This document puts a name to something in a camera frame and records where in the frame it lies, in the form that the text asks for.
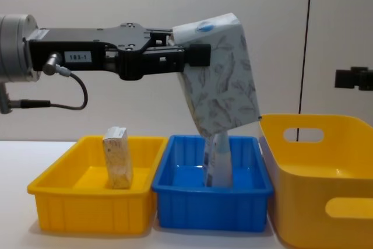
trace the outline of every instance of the cable connector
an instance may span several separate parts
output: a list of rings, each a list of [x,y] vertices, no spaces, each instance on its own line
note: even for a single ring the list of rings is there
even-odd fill
[[[61,76],[64,76],[64,77],[70,77],[71,76],[71,70],[66,68],[66,67],[63,67],[63,66],[59,66],[58,64],[56,65],[56,73],[60,74]]]
[[[21,99],[21,100],[11,100],[9,103],[11,108],[45,108],[51,107],[51,102],[49,100],[30,100],[30,99]]]
[[[62,62],[62,57],[59,53],[54,52],[50,54],[47,62],[43,65],[43,72],[48,76],[52,76],[57,71],[57,65],[59,66]]]

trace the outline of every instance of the plastic container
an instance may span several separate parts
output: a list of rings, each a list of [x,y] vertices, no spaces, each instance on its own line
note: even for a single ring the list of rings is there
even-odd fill
[[[153,180],[161,227],[261,232],[272,186],[258,141],[230,137],[233,188],[204,187],[200,136],[172,136]]]
[[[150,186],[167,138],[128,138],[133,164],[128,190],[110,188],[102,138],[82,138],[28,186],[42,230],[139,234],[149,227],[156,210]]]
[[[297,248],[373,248],[373,128],[338,115],[263,115],[260,124],[280,238]],[[323,139],[290,142],[288,128],[320,129]]]

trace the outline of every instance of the black cable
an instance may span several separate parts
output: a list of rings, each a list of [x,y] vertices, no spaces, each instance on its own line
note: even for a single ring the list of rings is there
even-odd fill
[[[71,73],[70,77],[73,78],[75,81],[77,81],[78,84],[80,84],[80,87],[82,87],[83,95],[84,95],[83,104],[79,107],[75,107],[75,106],[67,106],[67,105],[62,105],[62,104],[51,103],[50,107],[58,107],[58,108],[63,108],[63,109],[68,109],[68,110],[82,110],[86,108],[87,103],[88,103],[88,91],[87,91],[86,85],[84,85],[83,81],[78,76],[76,76],[74,73]]]

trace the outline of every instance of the yellow bin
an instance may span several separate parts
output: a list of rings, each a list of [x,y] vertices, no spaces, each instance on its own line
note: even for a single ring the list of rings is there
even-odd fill
[[[167,138],[129,137],[128,190],[110,189],[102,138],[82,138],[28,186],[42,230],[139,234],[149,227],[156,211],[151,184]]]
[[[297,248],[373,248],[373,128],[341,115],[263,115],[259,143],[275,195],[269,216]],[[284,138],[317,128],[318,142]]]

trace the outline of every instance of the blue tray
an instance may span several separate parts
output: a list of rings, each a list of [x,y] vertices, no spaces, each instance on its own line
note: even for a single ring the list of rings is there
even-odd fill
[[[175,135],[168,141],[152,185],[160,226],[262,232],[273,188],[256,138],[230,137],[232,188],[203,185],[204,147],[200,136]]]

